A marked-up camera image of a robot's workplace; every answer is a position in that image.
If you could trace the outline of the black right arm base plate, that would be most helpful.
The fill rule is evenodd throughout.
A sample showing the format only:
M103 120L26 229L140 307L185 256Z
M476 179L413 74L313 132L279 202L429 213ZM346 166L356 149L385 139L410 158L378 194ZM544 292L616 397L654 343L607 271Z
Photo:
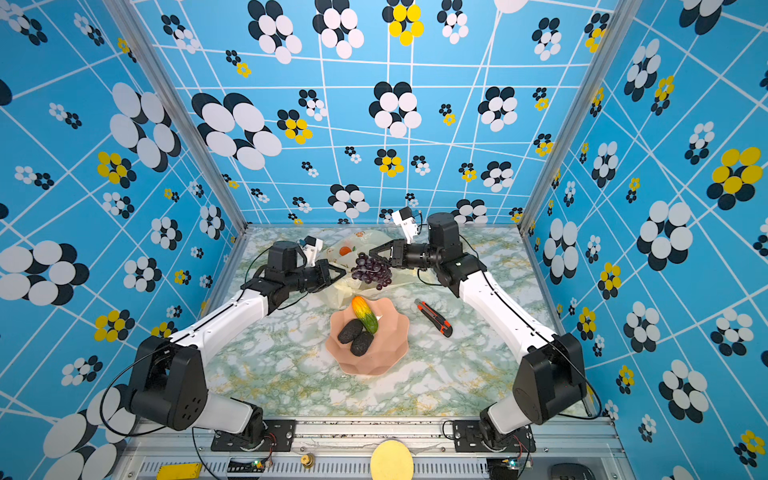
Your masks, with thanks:
M457 453L526 454L537 450L529 426L501 434L490 423L480 419L452 420L448 437Z

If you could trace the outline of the translucent yellowish plastic bag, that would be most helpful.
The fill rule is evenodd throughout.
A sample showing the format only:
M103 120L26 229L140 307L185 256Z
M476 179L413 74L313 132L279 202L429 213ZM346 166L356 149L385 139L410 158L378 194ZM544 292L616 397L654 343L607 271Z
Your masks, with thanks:
M378 230L352 231L349 235L324 246L320 258L333 266L342 267L346 274L332 286L320 292L326 306L346 307L355 296L377 299L384 293L417 282L416 274L389 266L370 251L392 240L387 233Z

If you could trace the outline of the dark purple grape bunch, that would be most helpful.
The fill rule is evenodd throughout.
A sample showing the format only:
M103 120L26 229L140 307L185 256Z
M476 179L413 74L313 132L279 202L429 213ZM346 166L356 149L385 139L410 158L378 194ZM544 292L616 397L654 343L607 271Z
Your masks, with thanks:
M365 285L382 290L392 284L392 270L389 263L379 257L359 253L352 270L352 278Z

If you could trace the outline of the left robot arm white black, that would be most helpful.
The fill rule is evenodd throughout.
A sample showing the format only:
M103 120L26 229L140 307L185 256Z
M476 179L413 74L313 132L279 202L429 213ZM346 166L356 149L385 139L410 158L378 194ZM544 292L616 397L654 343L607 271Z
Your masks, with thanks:
M202 428L256 443L263 410L209 391L205 367L240 333L276 311L294 292L317 293L346 275L321 259L288 270L260 268L226 304L167 338L140 344L126 410L175 431Z

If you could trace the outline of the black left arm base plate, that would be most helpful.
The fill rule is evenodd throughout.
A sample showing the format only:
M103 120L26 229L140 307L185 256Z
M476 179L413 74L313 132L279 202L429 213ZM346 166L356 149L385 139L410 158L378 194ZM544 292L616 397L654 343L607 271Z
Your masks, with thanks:
M295 419L263 420L254 433L231 434L216 431L210 445L214 452L283 453L292 449L297 421Z

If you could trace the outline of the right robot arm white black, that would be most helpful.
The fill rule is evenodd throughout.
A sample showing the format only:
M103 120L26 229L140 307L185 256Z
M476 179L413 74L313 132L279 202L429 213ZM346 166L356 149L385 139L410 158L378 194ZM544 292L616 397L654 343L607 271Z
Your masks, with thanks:
M379 249L391 267L432 271L449 289L487 321L518 363L512 393L479 414L479 430L491 450L501 450L526 427L542 425L585 399L588 381L580 342L542 324L508 295L479 254L460 233L449 213L427 218L428 240L410 208L392 214L404 237Z

